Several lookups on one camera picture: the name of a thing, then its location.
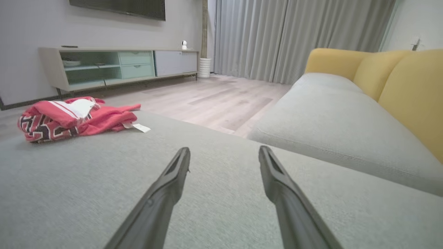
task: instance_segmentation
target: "television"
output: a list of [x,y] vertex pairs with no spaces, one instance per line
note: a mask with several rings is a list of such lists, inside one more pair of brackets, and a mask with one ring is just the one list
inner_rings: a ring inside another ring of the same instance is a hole
[[69,0],[73,6],[166,21],[165,0]]

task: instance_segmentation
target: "bowl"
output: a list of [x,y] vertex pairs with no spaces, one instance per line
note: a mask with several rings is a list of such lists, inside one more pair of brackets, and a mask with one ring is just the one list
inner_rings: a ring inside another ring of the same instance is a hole
[[65,60],[62,61],[63,61],[63,66],[65,67],[79,66],[82,63],[81,61],[65,61]]

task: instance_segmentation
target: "tv stand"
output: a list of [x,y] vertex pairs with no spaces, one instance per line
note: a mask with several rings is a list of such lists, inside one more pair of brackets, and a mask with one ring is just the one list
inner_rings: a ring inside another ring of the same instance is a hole
[[51,86],[75,92],[177,76],[195,76],[198,51],[152,48],[41,47]]

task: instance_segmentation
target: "yellow cushion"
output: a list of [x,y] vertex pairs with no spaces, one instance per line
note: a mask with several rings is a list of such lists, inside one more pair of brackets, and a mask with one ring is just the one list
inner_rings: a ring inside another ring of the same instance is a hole
[[411,51],[374,53],[364,58],[357,69],[353,82],[366,95],[378,101],[386,80],[397,63]]
[[307,60],[305,73],[325,73],[353,80],[360,62],[371,53],[331,48],[316,48]]
[[402,59],[378,103],[443,162],[443,49],[413,52]]

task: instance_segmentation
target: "white label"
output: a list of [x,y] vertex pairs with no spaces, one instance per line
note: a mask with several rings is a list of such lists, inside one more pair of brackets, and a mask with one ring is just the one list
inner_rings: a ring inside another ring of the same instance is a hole
[[147,133],[148,131],[151,130],[150,128],[143,126],[141,124],[132,124],[132,126],[140,131],[143,131],[144,133]]
[[148,131],[151,130],[150,128],[148,128],[148,127],[146,127],[146,126],[143,126],[143,125],[141,125],[141,124],[123,123],[123,126],[124,126],[126,129],[136,128],[137,130],[142,131],[142,132],[144,132],[144,133],[147,133]]

